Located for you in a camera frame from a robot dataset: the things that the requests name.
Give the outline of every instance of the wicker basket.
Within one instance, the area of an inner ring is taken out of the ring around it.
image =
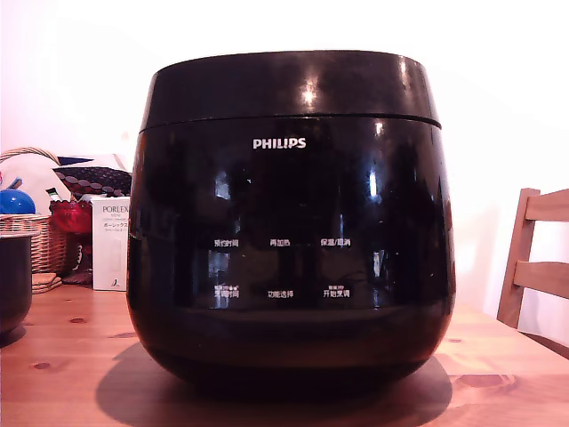
[[[14,149],[0,156],[0,163],[19,154],[39,154],[59,164],[52,153],[41,149]],[[0,231],[38,231],[39,236],[32,238],[32,272],[69,273],[77,266],[79,244],[68,234],[54,226],[50,215],[18,214],[0,215]]]

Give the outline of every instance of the black pot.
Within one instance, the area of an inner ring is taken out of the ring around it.
[[[402,56],[160,70],[132,187],[128,303],[144,347],[201,384],[417,369],[455,295],[440,131],[423,66]]]
[[[28,315],[32,303],[31,239],[37,233],[0,232],[0,335]]]

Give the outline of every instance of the red object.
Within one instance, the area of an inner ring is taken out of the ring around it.
[[[66,233],[92,233],[92,205],[87,202],[52,201],[52,220]]]

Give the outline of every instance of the wooden table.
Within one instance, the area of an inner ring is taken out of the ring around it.
[[[569,425],[569,361],[465,306],[419,371],[387,393],[333,405],[197,397],[141,347],[123,293],[35,295],[15,335],[24,328],[0,353],[3,427]]]

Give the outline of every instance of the chair backrest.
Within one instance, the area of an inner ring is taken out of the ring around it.
[[[569,189],[540,195],[538,189],[522,189],[509,247],[498,320],[517,328],[524,288],[569,299],[569,264],[529,262],[536,221],[569,222]]]

